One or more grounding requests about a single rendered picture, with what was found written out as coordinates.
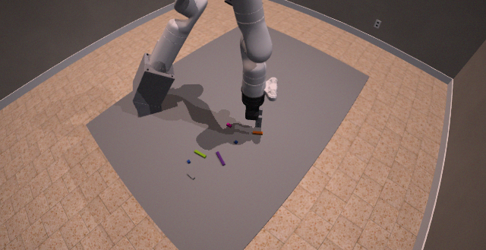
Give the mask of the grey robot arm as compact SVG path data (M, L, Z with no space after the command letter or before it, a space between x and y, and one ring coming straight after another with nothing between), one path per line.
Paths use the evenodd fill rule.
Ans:
M272 54L273 46L264 18L262 0L231 0L235 19L242 32L240 39L243 63L243 80L259 85L266 80L265 61ZM204 12L207 0L175 0L174 9L188 17L171 19L150 55L150 66L159 72L168 72L177 54Z

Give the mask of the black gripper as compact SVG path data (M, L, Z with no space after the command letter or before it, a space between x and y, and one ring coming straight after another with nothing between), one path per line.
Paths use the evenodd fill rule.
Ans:
M257 128L261 128L263 108L259 107L264 103L265 95L269 101L276 101L276 78L270 78L268 81L265 80L259 85L247 84L242 78L241 99L246 106L245 118L247 120L256 120L255 127Z

